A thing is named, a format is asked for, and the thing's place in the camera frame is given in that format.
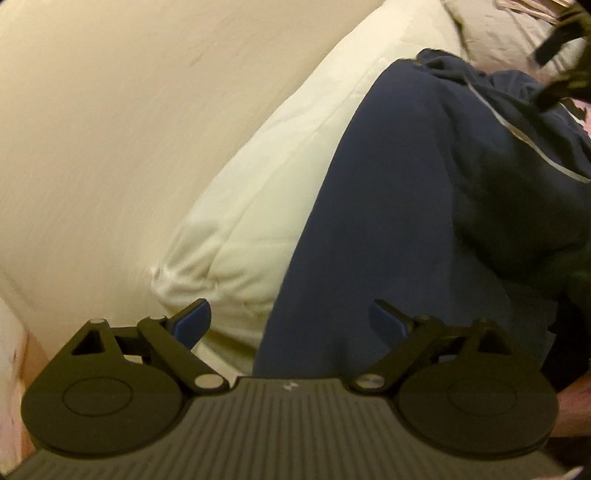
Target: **metal rivet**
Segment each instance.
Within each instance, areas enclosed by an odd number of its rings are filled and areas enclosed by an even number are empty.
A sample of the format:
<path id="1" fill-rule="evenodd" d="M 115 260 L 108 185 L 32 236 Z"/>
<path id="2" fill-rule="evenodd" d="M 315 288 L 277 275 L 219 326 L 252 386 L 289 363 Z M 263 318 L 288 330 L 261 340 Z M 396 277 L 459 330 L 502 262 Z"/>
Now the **metal rivet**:
<path id="1" fill-rule="evenodd" d="M 219 388 L 223 385 L 224 379 L 217 374 L 204 374 L 199 375 L 195 379 L 195 385 L 199 388 L 205 388 L 207 390 L 212 390 L 214 388 Z"/>
<path id="2" fill-rule="evenodd" d="M 357 377 L 355 383 L 364 390 L 375 390 L 376 388 L 382 388 L 386 384 L 386 380 L 378 374 L 363 374 Z"/>

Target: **ribbed gray surface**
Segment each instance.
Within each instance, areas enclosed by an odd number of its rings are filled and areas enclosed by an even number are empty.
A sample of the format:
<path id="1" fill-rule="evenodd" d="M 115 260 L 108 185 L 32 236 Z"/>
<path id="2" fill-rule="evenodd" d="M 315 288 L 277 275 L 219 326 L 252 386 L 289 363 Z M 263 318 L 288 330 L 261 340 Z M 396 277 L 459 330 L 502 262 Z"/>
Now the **ribbed gray surface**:
<path id="1" fill-rule="evenodd" d="M 446 455 L 417 440 L 384 400 L 338 380 L 242 379 L 200 398 L 169 435 L 108 460 L 39 452 L 9 480 L 531 480 L 563 471 L 541 452 L 502 462 Z"/>

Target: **pillowcase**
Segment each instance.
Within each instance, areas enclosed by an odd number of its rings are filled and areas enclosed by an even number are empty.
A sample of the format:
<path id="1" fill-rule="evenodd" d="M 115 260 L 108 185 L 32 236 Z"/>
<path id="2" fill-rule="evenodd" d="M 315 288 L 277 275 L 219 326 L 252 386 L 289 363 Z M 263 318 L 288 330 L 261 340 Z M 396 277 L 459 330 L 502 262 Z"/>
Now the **pillowcase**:
<path id="1" fill-rule="evenodd" d="M 516 69 L 547 83 L 572 68 L 585 46 L 583 38 L 569 42 L 538 69 L 529 56 L 550 35 L 551 23 L 527 13 L 498 8 L 495 0 L 443 0 L 443 4 L 458 26 L 468 62 L 487 73 Z"/>
<path id="2" fill-rule="evenodd" d="M 194 352 L 204 360 L 214 353 L 222 375 L 251 373 L 296 243 L 361 100 L 393 61 L 427 47 L 462 55 L 440 0 L 386 1 L 227 163 L 180 225 L 154 268 L 152 291 L 169 314 L 199 297 L 209 301 L 212 327 Z"/>

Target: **beige wall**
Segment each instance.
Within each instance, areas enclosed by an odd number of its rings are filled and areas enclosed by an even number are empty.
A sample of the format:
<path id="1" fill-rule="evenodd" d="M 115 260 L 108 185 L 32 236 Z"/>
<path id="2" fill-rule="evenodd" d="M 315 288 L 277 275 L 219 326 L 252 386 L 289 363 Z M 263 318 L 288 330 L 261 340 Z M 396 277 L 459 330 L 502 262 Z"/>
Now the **beige wall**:
<path id="1" fill-rule="evenodd" d="M 174 228 L 380 3 L 0 4 L 0 296 L 50 355 L 90 317 L 160 312 Z"/>

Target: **black round disc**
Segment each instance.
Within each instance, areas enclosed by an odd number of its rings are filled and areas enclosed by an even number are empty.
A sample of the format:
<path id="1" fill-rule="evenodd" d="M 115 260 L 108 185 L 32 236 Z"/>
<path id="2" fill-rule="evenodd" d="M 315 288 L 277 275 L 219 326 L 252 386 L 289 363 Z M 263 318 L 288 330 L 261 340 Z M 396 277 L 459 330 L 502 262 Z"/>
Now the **black round disc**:
<path id="1" fill-rule="evenodd" d="M 127 361 L 113 366 L 85 360 L 36 382 L 23 398 L 27 428 L 44 448 L 62 455 L 115 455 L 145 446 L 174 423 L 183 397 L 164 372 Z"/>
<path id="2" fill-rule="evenodd" d="M 400 388 L 398 409 L 433 446 L 473 458 L 508 458 L 540 447 L 558 412 L 539 372 L 511 356 L 432 365 Z"/>

